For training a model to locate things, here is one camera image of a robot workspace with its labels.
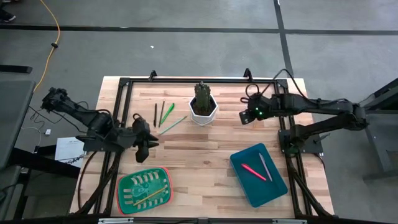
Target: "potted plant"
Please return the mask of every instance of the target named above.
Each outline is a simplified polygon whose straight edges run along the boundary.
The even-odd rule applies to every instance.
[[[195,96],[189,102],[189,107],[192,121],[203,126],[214,120],[218,105],[210,94],[210,87],[200,82],[195,85]]]

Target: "floor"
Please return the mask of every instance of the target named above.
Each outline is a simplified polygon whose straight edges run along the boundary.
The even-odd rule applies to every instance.
[[[281,14],[275,13],[278,3]],[[295,77],[305,79],[311,98],[344,97],[354,102],[398,77],[398,32],[386,32],[398,30],[395,0],[69,0],[47,4],[62,26],[163,27],[160,31],[169,32],[138,28],[131,29],[135,32],[63,31],[44,82],[30,104],[37,109],[52,86],[67,89],[75,101],[85,100],[94,108],[105,75],[149,75],[151,70],[159,75],[240,77],[248,67],[256,77],[273,77],[279,69],[290,67]],[[17,16],[15,24],[54,24],[40,1],[10,4],[5,9]],[[301,31],[273,31],[282,26]],[[169,29],[179,27],[230,29]],[[307,35],[303,30],[378,32]],[[0,80],[38,82],[56,37],[57,32],[50,30],[0,30],[0,63],[33,67],[30,75],[2,73]],[[24,127],[39,127],[30,120],[32,114],[28,112]],[[43,136],[41,146],[77,135],[65,121],[46,122],[42,130],[48,128],[52,134]],[[21,131],[17,146],[31,151],[38,141],[38,133],[27,129]],[[363,175],[378,170],[365,132],[333,131],[322,144],[335,213],[396,223],[398,179],[362,180]],[[54,185],[63,187],[56,190]],[[24,216],[67,213],[74,186],[75,180],[56,176],[32,181],[27,193],[33,197]]]

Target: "green tray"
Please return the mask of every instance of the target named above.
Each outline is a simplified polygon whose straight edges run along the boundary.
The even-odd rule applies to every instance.
[[[164,188],[160,193],[147,200],[134,204],[154,192]],[[142,212],[171,201],[173,197],[172,182],[166,168],[156,167],[125,175],[118,183],[118,208],[123,215]]]

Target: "pink marker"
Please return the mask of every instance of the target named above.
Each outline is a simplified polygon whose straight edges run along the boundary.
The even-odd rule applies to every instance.
[[[258,174],[256,171],[254,171],[252,168],[250,168],[247,164],[242,164],[243,168],[247,169],[250,173],[256,175],[258,178],[262,179],[263,181],[266,181],[267,179],[263,177],[262,175]]]

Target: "wooden table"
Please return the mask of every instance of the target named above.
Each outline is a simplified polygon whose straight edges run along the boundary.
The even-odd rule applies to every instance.
[[[104,77],[99,93],[97,109],[113,110],[120,77]],[[300,89],[306,94],[303,79],[296,79]],[[289,91],[298,93],[291,80]],[[179,118],[189,115],[188,102],[194,95],[194,83],[135,83],[130,102],[127,125],[133,122],[132,115],[139,113],[150,124],[151,133],[158,133]],[[280,152],[277,131],[280,129],[277,118],[255,121],[243,126],[238,113],[246,108],[239,101],[245,96],[246,84],[209,84],[211,93],[218,103],[215,120],[206,126],[198,126],[187,118],[159,136],[158,147],[150,149],[150,156],[142,164],[135,160],[136,149],[127,149],[121,158],[118,178],[142,169],[165,166],[170,171],[173,182],[174,199],[167,205],[134,214],[135,217],[213,217],[213,218],[293,218],[290,192],[259,208],[253,208],[246,200],[234,171],[229,164],[231,154],[262,142],[266,145],[275,165],[289,188],[286,162]],[[274,92],[268,88],[265,96]],[[123,93],[119,114],[124,107]],[[171,103],[174,110],[160,128],[153,127],[154,105],[158,104],[158,115],[165,99],[164,113]],[[295,116],[296,124],[311,124],[311,114]],[[85,202],[98,185],[104,153],[99,152],[88,165],[81,185],[82,202]],[[319,158],[303,154],[303,164],[307,185],[314,196],[330,213],[333,213],[325,171]],[[101,211],[105,207],[108,188],[104,191]],[[297,186],[300,208],[304,212],[303,197]],[[71,212],[77,210],[75,194]],[[121,216],[114,197],[112,216]]]

